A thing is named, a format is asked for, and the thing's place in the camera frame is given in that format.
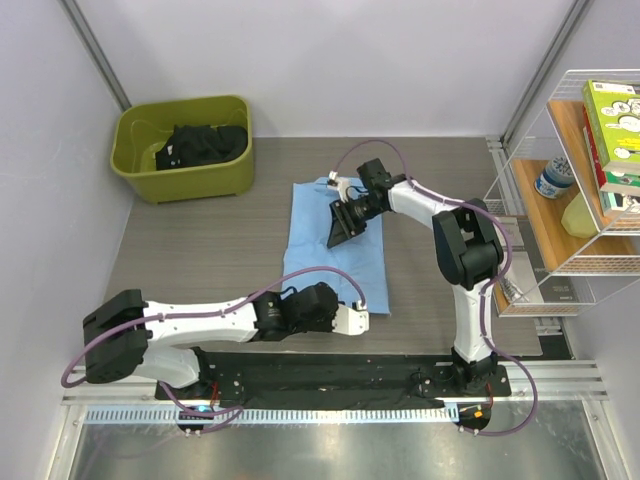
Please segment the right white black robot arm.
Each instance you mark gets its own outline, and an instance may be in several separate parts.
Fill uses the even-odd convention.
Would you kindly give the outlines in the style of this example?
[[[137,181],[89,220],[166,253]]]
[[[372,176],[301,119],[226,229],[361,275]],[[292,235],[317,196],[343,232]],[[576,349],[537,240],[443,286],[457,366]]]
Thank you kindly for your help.
[[[365,189],[357,198],[348,195],[349,180],[335,171],[328,175],[327,186],[339,198],[330,204],[327,246],[362,234],[369,220],[386,212],[403,214],[430,228],[437,265],[454,294],[451,380],[460,393],[477,393],[497,373],[497,354],[489,346],[491,309],[486,297],[504,261],[486,205],[479,199],[464,202],[442,196],[404,174],[393,176],[379,159],[362,164],[357,172]]]

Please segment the teal book stack bottom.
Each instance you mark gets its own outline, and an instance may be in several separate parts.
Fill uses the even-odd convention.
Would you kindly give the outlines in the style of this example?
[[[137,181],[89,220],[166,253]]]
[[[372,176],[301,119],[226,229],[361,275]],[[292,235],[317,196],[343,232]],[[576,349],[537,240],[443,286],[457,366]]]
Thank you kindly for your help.
[[[615,218],[620,214],[639,214],[639,176],[605,171],[599,180],[603,214]]]

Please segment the olive green plastic bin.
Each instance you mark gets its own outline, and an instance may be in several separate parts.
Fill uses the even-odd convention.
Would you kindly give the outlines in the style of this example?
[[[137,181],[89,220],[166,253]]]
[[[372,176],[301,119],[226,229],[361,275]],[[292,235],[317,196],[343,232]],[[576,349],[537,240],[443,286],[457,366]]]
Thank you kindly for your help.
[[[243,151],[224,163],[171,169],[156,167],[156,154],[176,127],[241,127]],[[143,200],[157,204],[215,196],[240,195],[254,180],[252,118],[248,101],[238,95],[147,103],[126,110],[117,122],[111,168]]]

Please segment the light blue long sleeve shirt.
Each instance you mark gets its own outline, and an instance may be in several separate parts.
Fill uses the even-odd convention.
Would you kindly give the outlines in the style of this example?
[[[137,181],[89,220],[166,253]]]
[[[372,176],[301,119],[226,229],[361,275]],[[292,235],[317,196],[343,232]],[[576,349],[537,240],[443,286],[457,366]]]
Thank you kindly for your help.
[[[339,195],[320,177],[293,185],[288,244],[283,273],[315,266],[331,266],[350,275],[361,287],[372,314],[390,313],[384,259],[383,220],[367,222],[363,234],[334,248],[327,247],[331,227],[330,204]]]

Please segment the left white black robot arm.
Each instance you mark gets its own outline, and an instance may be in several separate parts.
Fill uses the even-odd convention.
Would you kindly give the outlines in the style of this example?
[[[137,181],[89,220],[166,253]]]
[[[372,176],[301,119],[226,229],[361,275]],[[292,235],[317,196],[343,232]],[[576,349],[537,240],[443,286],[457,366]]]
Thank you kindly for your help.
[[[158,314],[161,320],[130,326],[93,347],[85,356],[87,382],[106,384],[137,375],[200,399],[213,385],[204,360],[207,342],[275,342],[308,332],[347,332],[346,306],[320,282],[301,291],[267,291],[251,302],[240,298],[226,304],[146,302],[140,290],[124,290],[85,317],[84,341]]]

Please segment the black clothes in bin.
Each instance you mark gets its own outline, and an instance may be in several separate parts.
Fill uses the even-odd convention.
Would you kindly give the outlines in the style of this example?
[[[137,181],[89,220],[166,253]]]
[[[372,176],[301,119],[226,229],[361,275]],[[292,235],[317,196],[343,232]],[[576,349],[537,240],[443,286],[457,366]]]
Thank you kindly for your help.
[[[174,126],[167,142],[155,153],[159,171],[217,165],[235,160],[248,147],[242,126]]]

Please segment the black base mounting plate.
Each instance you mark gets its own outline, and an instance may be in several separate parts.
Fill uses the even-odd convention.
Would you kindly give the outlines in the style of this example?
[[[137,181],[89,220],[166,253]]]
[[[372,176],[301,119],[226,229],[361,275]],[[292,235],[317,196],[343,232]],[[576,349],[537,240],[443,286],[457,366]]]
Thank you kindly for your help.
[[[351,398],[398,391],[422,398],[511,394],[506,369],[468,381],[445,356],[204,352],[204,377],[172,391],[180,400],[215,393],[223,402],[248,402],[270,394],[303,399],[321,394]]]

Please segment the red book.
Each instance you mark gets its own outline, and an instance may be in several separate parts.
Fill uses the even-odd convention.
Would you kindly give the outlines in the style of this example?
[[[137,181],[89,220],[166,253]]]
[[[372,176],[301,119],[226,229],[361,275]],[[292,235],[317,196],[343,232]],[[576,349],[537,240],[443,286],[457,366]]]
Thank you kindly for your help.
[[[607,183],[606,174],[604,173],[604,170],[602,169],[602,166],[600,164],[599,154],[596,148],[594,136],[585,106],[582,106],[582,114],[584,119],[585,142],[587,144],[587,150],[590,156],[591,167],[597,187],[600,191],[603,191],[603,187]]]

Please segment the green book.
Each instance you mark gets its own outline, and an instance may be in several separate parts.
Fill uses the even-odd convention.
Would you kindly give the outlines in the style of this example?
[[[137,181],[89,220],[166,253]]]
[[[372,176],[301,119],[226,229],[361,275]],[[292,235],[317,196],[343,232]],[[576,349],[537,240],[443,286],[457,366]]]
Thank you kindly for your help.
[[[587,80],[583,103],[602,168],[638,175],[639,84]]]

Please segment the blue white ceramic cup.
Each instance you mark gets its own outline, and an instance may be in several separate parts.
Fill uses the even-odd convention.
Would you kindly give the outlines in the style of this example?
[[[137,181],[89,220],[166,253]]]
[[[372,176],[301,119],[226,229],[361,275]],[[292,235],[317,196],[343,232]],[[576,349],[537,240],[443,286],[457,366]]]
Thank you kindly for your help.
[[[567,158],[559,156],[549,160],[534,182],[538,194],[547,199],[558,199],[575,183],[575,176]]]

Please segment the pale yellow green object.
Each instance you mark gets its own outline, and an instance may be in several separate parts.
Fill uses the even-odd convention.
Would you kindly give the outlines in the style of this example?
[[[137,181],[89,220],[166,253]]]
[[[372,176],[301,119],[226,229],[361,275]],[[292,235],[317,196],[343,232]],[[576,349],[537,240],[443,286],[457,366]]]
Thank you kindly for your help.
[[[578,193],[566,206],[561,225],[568,235],[580,239],[590,239],[599,233],[584,196]]]

